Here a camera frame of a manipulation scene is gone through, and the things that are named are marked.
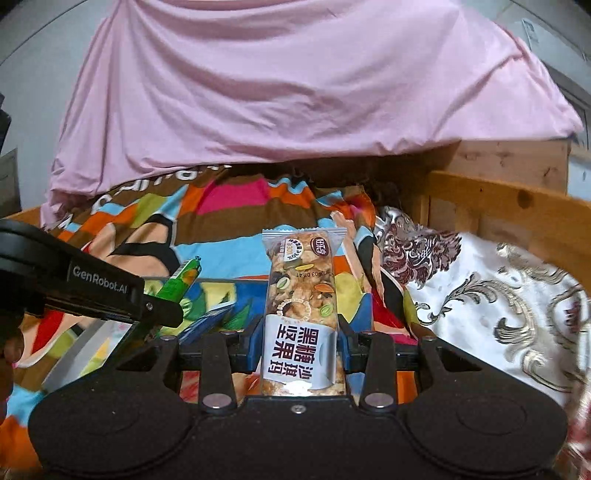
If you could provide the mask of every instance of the light blue patch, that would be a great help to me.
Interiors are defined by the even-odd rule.
[[[64,230],[66,232],[76,233],[79,228],[80,228],[80,224],[79,223],[70,222],[70,223],[67,224],[67,226],[66,226],[66,228],[64,228]]]
[[[165,216],[167,219],[173,222],[176,221],[178,213],[181,209],[183,197],[185,196],[185,193],[187,192],[188,188],[189,185],[183,185],[182,187],[180,187],[170,197],[167,197],[166,201],[162,204],[162,206],[154,213],[159,213],[160,215]]]
[[[331,207],[335,203],[344,202],[343,194],[340,190],[329,193],[328,195],[324,195],[316,200],[319,204],[324,205],[325,207]]]
[[[287,190],[289,190],[289,192],[293,193],[294,195],[299,195],[308,186],[308,184],[306,182],[301,181],[298,183],[298,185],[293,187],[291,185],[291,180],[284,177],[282,179],[279,179],[279,181],[277,183],[269,182],[269,187],[278,187],[282,183],[285,183],[287,185]]]
[[[373,233],[367,228],[366,226],[361,226],[359,230],[357,230],[357,235],[355,235],[355,248],[359,249],[359,244],[362,242],[364,238],[373,237]]]
[[[42,392],[31,392],[14,385],[12,395],[8,398],[7,416],[15,417],[21,427],[28,426],[31,412],[44,396]]]
[[[273,230],[295,230],[290,225],[279,225]],[[239,278],[268,275],[271,261],[262,243],[262,233],[210,242],[206,244],[176,245],[172,247],[182,263],[196,255],[201,257],[203,278]]]
[[[117,216],[127,207],[121,206],[118,203],[107,202],[101,208],[99,208],[99,212],[108,213],[109,215]]]
[[[361,395],[363,389],[363,382],[365,381],[365,374],[363,372],[357,372],[354,374],[347,375],[347,384],[349,385],[349,392],[354,397]]]

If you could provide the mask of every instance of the white label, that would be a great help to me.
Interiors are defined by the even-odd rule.
[[[262,377],[318,390],[335,383],[336,332],[325,325],[267,315]]]
[[[291,262],[301,257],[304,252],[304,245],[296,238],[288,238],[285,240],[285,253],[283,255],[284,262]]]

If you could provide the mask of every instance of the green packaged item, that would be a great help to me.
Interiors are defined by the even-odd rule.
[[[156,296],[159,299],[180,302],[187,290],[201,273],[201,258],[195,257],[184,262],[170,277]]]

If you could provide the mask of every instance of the white wall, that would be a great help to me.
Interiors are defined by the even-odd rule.
[[[44,201],[61,119],[111,6],[112,0],[25,0],[0,22],[2,109],[12,117],[2,154],[18,147],[23,209]]]

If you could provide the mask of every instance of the orange stripe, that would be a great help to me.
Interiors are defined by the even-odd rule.
[[[349,266],[349,262],[347,262],[346,256],[337,255],[333,258],[333,264],[335,267],[335,275],[338,275],[342,272],[351,273],[351,267]]]
[[[0,425],[0,465],[23,471],[41,468],[27,429],[15,417],[8,417]]]
[[[361,210],[365,225],[373,230],[375,226],[375,207],[368,195],[366,193],[360,193],[347,199],[347,201]]]
[[[304,187],[301,193],[295,194],[288,190],[285,183],[280,183],[277,187],[270,187],[269,197],[279,198],[286,205],[299,205],[303,208],[310,208],[316,199],[309,187]]]
[[[324,207],[331,212],[340,212],[347,220],[355,220],[353,211],[351,210],[351,205],[347,202],[337,202],[330,207]]]
[[[64,242],[67,242],[70,238],[74,236],[73,232],[69,232],[68,230],[63,230],[57,237]]]
[[[414,372],[396,372],[398,403],[412,402],[418,396]]]
[[[177,218],[181,217],[185,213],[194,212],[203,197],[204,188],[194,187],[193,185],[189,185],[189,188],[185,192],[183,196],[183,200],[181,201],[181,208],[178,211]]]
[[[80,227],[80,230],[91,233],[92,235],[98,235],[98,233],[107,223],[121,223],[123,225],[129,225],[134,221],[137,209],[137,204],[133,203],[116,216],[105,212],[96,212],[84,222],[84,224]]]

